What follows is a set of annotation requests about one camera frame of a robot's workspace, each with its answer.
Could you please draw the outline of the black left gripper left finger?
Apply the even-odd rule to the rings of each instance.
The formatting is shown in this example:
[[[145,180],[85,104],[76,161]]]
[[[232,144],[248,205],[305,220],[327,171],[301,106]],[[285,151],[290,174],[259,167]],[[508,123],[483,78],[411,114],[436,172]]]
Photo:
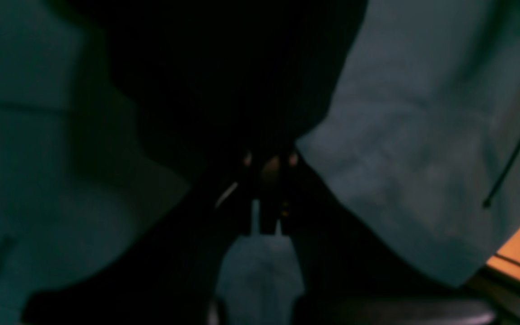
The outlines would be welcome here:
[[[122,255],[81,282],[36,292],[24,325],[206,325],[223,256],[239,235],[225,209],[252,171],[252,155],[202,175]]]

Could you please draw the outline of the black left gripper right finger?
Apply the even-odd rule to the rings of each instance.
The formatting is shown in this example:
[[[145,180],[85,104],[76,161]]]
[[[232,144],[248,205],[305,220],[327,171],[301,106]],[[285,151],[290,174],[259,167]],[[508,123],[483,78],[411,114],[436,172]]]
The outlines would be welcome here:
[[[441,284],[398,257],[334,198],[295,153],[261,165],[260,189],[277,208],[305,293],[293,325],[493,325],[495,308]]]

